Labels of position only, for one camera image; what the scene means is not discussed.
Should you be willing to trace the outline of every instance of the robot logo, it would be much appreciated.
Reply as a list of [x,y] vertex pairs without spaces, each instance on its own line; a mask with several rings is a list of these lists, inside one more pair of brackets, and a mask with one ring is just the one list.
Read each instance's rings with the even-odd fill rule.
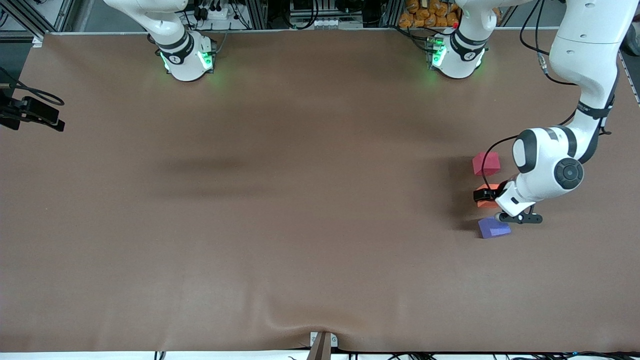
[[174,63],[174,64],[179,64],[181,62],[182,59],[180,59],[179,56],[176,55],[171,55],[169,56],[169,61]]

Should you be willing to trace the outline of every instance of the black cable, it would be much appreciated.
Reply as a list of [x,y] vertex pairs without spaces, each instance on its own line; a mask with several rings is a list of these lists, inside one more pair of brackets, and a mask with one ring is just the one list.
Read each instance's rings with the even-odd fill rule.
[[571,113],[571,115],[569,115],[568,118],[566,118],[563,122],[561,122],[560,124],[558,124],[557,126],[562,126],[565,125],[567,122],[569,122],[569,120],[573,119],[573,116],[575,115],[575,110]]
[[506,19],[504,19],[504,22],[503,22],[500,26],[507,26],[507,22],[509,22],[509,20],[511,20],[511,17],[513,16],[513,13],[515,13],[515,12],[516,12],[516,10],[518,10],[518,6],[519,6],[519,5],[516,5],[516,6],[513,8],[513,10],[511,11],[511,13],[509,14],[509,16],[508,16]]
[[251,27],[249,26],[249,24],[247,23],[247,21],[244,19],[244,16],[242,14],[242,12],[240,11],[240,8],[238,7],[238,4],[236,2],[236,0],[231,0],[230,2],[231,4],[231,8],[234,11],[234,14],[236,14],[238,16],[238,20],[240,21],[240,23],[247,29],[247,30],[251,30]]
[[[408,37],[408,38],[414,38],[414,39],[416,39],[416,40],[423,40],[423,41],[426,41],[426,40],[427,40],[427,38],[428,38],[428,37],[419,37],[419,36],[417,36],[417,35],[412,35],[412,34],[410,34],[410,33],[409,33],[409,29],[408,29],[408,28],[407,28],[407,31],[405,31],[405,30],[402,30],[402,28],[400,28],[399,26],[396,26],[396,25],[385,25],[385,28],[395,29],[395,30],[396,30],[396,31],[398,31],[400,34],[402,34],[402,35],[404,35],[404,36],[406,36],[406,37]],[[429,30],[429,31],[433,31],[433,32],[434,32],[434,33],[436,33],[436,34],[440,34],[440,35],[444,35],[444,36],[450,36],[451,34],[453,34],[453,33],[451,33],[451,34],[445,34],[445,33],[442,33],[442,32],[440,32],[440,31],[436,30],[436,29],[431,29],[431,28],[423,28],[423,29],[426,29],[426,30]]]
[[2,24],[0,24],[0,28],[2,28],[6,24],[7,20],[9,20],[9,14],[4,12],[4,10],[0,9],[0,21],[2,22]]
[[[560,84],[560,85],[577,86],[577,84],[574,84],[574,83],[568,83],[568,82],[565,82],[565,81],[556,80],[556,79],[552,78],[551,75],[549,75],[549,73],[548,73],[546,61],[544,60],[544,57],[542,55],[544,54],[544,55],[548,56],[549,53],[547,51],[544,51],[544,50],[540,49],[540,43],[538,42],[538,30],[540,28],[540,18],[542,16],[542,9],[545,6],[545,1],[546,0],[537,0],[536,4],[531,9],[531,12],[529,13],[529,16],[527,16],[527,19],[525,20],[524,24],[522,24],[522,28],[520,29],[520,42],[526,48],[531,49],[533,51],[536,51],[538,53],[538,62],[540,63],[540,68],[544,72],[544,74],[547,77],[547,79],[553,81],[556,84]],[[524,41],[524,38],[522,37],[522,33],[524,32],[524,28],[529,23],[529,20],[533,16],[533,13],[536,11],[538,5],[540,5],[540,10],[538,11],[538,18],[536,19],[536,30],[535,30],[535,33],[534,33],[535,34],[535,39],[536,39],[536,46],[533,47],[533,46],[527,44],[527,42]]]
[[540,27],[540,18],[542,17],[542,9],[545,7],[545,0],[542,0],[542,2],[540,3],[540,10],[538,11],[538,18],[536,19],[536,31],[534,33],[535,39],[536,39],[536,49],[538,50],[538,52],[540,53],[540,43],[538,42],[538,28]]
[[289,0],[283,0],[282,1],[282,9],[280,12],[280,16],[282,18],[282,20],[284,21],[284,23],[290,28],[290,29],[296,29],[296,30],[304,30],[307,29],[309,27],[311,27],[311,25],[313,25],[316,20],[318,19],[318,15],[320,15],[320,4],[318,3],[318,0],[314,0],[314,4],[316,5],[316,14],[314,15],[314,7],[311,6],[311,18],[309,18],[309,22],[307,23],[307,25],[304,25],[303,27],[299,28],[294,24],[291,24],[291,22],[287,19],[286,16],[286,7],[285,5],[289,4]]
[[4,74],[7,75],[11,80],[15,81],[15,84],[9,84],[10,88],[20,89],[20,90],[27,90],[28,92],[30,92],[33,95],[41,98],[42,100],[48,102],[49,104],[53,104],[53,105],[57,105],[57,106],[63,106],[65,104],[65,102],[62,99],[60,99],[58,96],[55,96],[54,94],[52,94],[50,92],[46,92],[46,91],[43,91],[43,90],[40,90],[40,89],[32,88],[30,86],[25,85],[20,80],[15,79],[13,76],[11,76],[11,74],[9,74],[9,72],[4,67],[0,66],[0,70],[2,72],[4,72]]
[[524,32],[524,28],[527,26],[527,24],[529,23],[529,20],[531,19],[531,17],[533,16],[533,13],[536,11],[536,9],[538,8],[538,5],[540,4],[541,0],[537,0],[536,4],[534,4],[533,9],[531,9],[531,12],[529,13],[529,16],[527,16],[527,19],[524,20],[524,24],[522,24],[522,28],[520,29],[520,42],[522,43],[522,45],[524,45],[526,48],[531,49],[533,51],[536,51],[537,53],[542,53],[545,55],[549,55],[548,52],[540,50],[536,47],[533,47],[529,44],[527,44],[527,42],[524,41],[524,39],[522,38],[522,33]]
[[427,49],[426,47],[423,47],[422,45],[420,45],[418,43],[418,41],[415,39],[415,37],[413,37],[413,35],[411,34],[411,31],[409,30],[409,28],[406,29],[406,32],[409,34],[409,37],[411,38],[411,41],[413,42],[413,44],[418,47],[418,49],[424,51],[425,53],[435,53],[434,50],[431,49]]
[[517,138],[518,135],[513,135],[513,136],[509,136],[508,138],[504,138],[502,140],[499,140],[497,142],[495,142],[493,145],[489,146],[489,149],[486,151],[486,153],[484,154],[484,157],[482,158],[482,165],[480,166],[480,172],[482,173],[482,179],[484,180],[484,184],[486,185],[486,188],[491,190],[491,187],[489,186],[489,181],[487,181],[486,179],[486,175],[484,174],[484,163],[486,161],[486,157],[487,155],[489,155],[489,152],[496,147],[497,145],[500,145],[501,143],[505,142],[505,141],[509,141],[512,139]]
[[556,84],[560,84],[560,85],[571,85],[571,86],[578,86],[578,84],[574,84],[574,83],[567,83],[565,81],[560,81],[560,80],[556,80],[554,78],[552,78],[551,76],[549,76],[548,73],[545,73],[545,76],[547,77],[547,79],[555,82]]
[[182,11],[184,13],[184,18],[187,19],[187,24],[189,24],[189,30],[193,30],[193,26],[191,25],[191,21],[189,20],[189,16],[187,15],[187,10]]

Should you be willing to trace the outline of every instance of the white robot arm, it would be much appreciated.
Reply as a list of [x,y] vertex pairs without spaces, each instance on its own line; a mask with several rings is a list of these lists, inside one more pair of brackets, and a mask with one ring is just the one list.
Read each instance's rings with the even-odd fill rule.
[[456,0],[462,9],[460,25],[445,35],[438,34],[444,43],[443,53],[432,66],[442,74],[463,79],[480,66],[484,46],[495,29],[497,17],[493,8],[514,6],[531,0]]
[[176,79],[192,81],[212,70],[215,51],[211,39],[187,31],[175,12],[187,0],[104,0],[145,28],[160,48],[164,67]]
[[566,3],[549,59],[558,75],[580,86],[580,101],[567,126],[526,129],[516,138],[513,159],[520,173],[503,183],[496,194],[497,204],[510,217],[580,185],[582,164],[595,153],[598,135],[613,106],[616,57],[637,0]]

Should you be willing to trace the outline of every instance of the block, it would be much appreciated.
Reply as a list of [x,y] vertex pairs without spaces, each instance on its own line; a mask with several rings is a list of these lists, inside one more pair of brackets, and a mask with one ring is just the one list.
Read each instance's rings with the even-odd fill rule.
[[[498,188],[498,184],[489,184],[489,188],[492,190],[495,190]],[[486,189],[486,185],[482,185],[476,190],[480,190],[480,189]],[[484,209],[497,209],[500,207],[495,201],[488,201],[488,200],[478,201],[476,205],[478,205],[478,208],[484,208]]]
[[[482,175],[481,169],[484,154],[484,152],[480,152],[473,160],[475,175]],[[498,159],[498,153],[492,151],[487,155],[486,161],[484,162],[484,174],[486,176],[494,175],[498,171],[500,171],[500,159]]]
[[478,225],[480,226],[483,239],[497,238],[498,236],[511,234],[509,224],[500,222],[494,217],[484,218],[478,221]]

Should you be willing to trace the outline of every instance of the table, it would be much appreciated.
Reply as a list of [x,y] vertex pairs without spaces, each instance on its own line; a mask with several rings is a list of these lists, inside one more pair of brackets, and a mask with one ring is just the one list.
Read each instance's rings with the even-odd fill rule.
[[[457,81],[391,30],[233,33],[192,83],[153,52],[134,35],[30,52],[21,80],[66,100],[67,128],[0,130],[0,350],[294,348],[322,330],[359,351],[640,347],[624,72],[580,188],[483,240],[472,157],[579,96],[517,33]],[[493,182],[515,173],[497,150]]]

